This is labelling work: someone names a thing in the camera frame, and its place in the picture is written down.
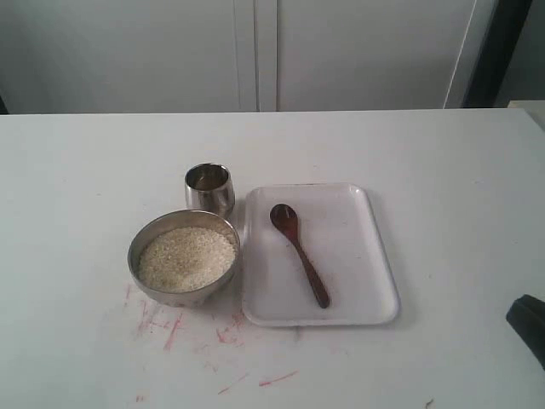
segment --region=white table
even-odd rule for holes
[[[184,207],[204,161],[228,165],[241,199],[369,189],[401,315],[260,328],[236,282],[202,310],[147,299],[129,242]],[[0,407],[545,405],[505,320],[517,297],[545,299],[545,135],[521,110],[3,117],[0,186]]]

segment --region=uncooked rice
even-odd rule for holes
[[[177,228],[161,234],[142,252],[139,278],[155,290],[197,290],[231,267],[235,249],[208,228]]]

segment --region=bowl rim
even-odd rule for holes
[[[162,219],[164,219],[165,217],[167,216],[172,216],[172,215],[175,215],[175,214],[179,214],[179,213],[203,213],[205,215],[210,215],[210,216],[213,216],[213,217],[216,217],[220,220],[222,220],[224,223],[226,223],[226,225],[234,232],[235,234],[235,239],[237,240],[237,248],[235,249],[235,258],[234,260],[232,261],[231,265],[229,266],[229,268],[222,274],[220,275],[220,277],[218,277],[217,279],[215,279],[214,281],[212,281],[211,283],[203,286],[203,287],[199,287],[199,288],[196,288],[195,290],[190,290],[190,291],[161,291],[161,290],[157,290],[153,287],[150,287],[148,285],[145,285],[144,283],[142,283],[142,281],[140,280],[140,278],[138,277],[138,275],[136,274],[136,272],[133,270],[133,266],[132,266],[132,263],[131,263],[131,255],[132,253],[134,252],[134,246],[135,246],[135,241],[136,241],[136,238],[144,231],[146,230],[147,228],[149,228],[151,225],[157,223],[157,222],[160,222]],[[193,209],[184,209],[184,210],[176,210],[176,211],[171,211],[170,213],[165,213],[164,215],[161,215],[159,217],[156,217],[155,219],[153,219],[152,221],[148,222],[143,228],[141,228],[138,233],[134,236],[134,238],[132,239],[132,241],[130,242],[130,246],[129,246],[129,251],[127,252],[127,263],[129,264],[129,271],[130,271],[130,274],[132,275],[133,277],[133,280],[136,281],[137,284],[139,285],[142,285],[144,288],[150,290],[150,291],[155,291],[155,292],[158,292],[158,293],[161,293],[161,294],[170,294],[170,295],[180,295],[180,294],[191,294],[193,292],[197,292],[197,291],[202,291],[203,289],[205,288],[208,288],[212,285],[214,285],[215,283],[217,283],[218,281],[220,281],[226,274],[229,273],[229,271],[231,270],[231,268],[236,264],[237,260],[239,259],[240,257],[240,238],[238,236],[238,232],[237,232],[237,229],[226,219],[224,219],[223,217],[221,216],[218,216],[216,215],[216,213],[212,213],[211,211],[205,211],[205,210],[193,210]]]

